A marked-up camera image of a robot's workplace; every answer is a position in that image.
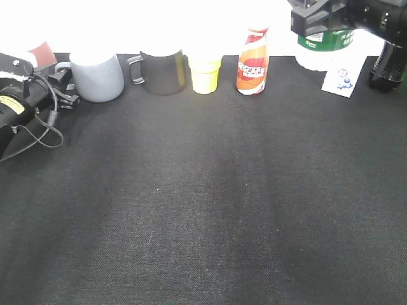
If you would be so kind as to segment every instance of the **gray mug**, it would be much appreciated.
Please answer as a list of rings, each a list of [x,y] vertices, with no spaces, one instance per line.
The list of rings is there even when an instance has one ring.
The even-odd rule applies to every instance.
[[[55,72],[71,68],[75,89],[89,102],[102,103],[118,97],[125,86],[123,71],[116,55],[95,56],[71,53],[71,62],[60,62]]]

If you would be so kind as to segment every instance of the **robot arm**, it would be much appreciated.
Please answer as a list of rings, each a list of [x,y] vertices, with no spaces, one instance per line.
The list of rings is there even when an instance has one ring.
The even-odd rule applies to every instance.
[[[47,127],[44,136],[52,130],[59,109],[76,108],[79,97],[66,94],[71,78],[70,69],[54,73],[54,65],[49,65],[34,70],[30,62],[0,53],[0,162],[4,161],[3,153],[18,132],[17,126],[27,125],[40,112],[54,105],[43,125]]]
[[[407,0],[289,0],[291,29],[301,36],[364,29],[407,47]]]
[[[400,86],[407,65],[407,0],[288,0],[291,30],[307,37],[325,31],[364,29],[385,46],[369,85],[382,92]]]

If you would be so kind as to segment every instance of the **white background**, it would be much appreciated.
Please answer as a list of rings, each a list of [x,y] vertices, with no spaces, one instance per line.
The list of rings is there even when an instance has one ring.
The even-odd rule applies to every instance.
[[[248,26],[269,26],[271,55],[294,55],[286,0],[37,0],[2,3],[2,48],[29,50],[47,40],[54,52],[110,49],[138,53],[148,48],[216,50],[237,55]],[[354,49],[378,55],[383,41],[357,31]]]

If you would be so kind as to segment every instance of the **black mug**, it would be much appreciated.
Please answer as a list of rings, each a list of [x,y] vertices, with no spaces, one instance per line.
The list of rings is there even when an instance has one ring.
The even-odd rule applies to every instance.
[[[140,63],[141,76],[134,78],[133,64]],[[135,85],[143,84],[144,89],[156,95],[171,95],[184,90],[186,86],[184,55],[180,50],[168,56],[152,56],[144,52],[129,58],[130,77]]]

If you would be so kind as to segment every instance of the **yellow cup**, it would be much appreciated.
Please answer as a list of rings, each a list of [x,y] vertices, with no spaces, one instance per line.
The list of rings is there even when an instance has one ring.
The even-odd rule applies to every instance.
[[[193,91],[199,94],[210,94],[216,90],[221,61],[222,58],[216,61],[188,58],[191,68]]]

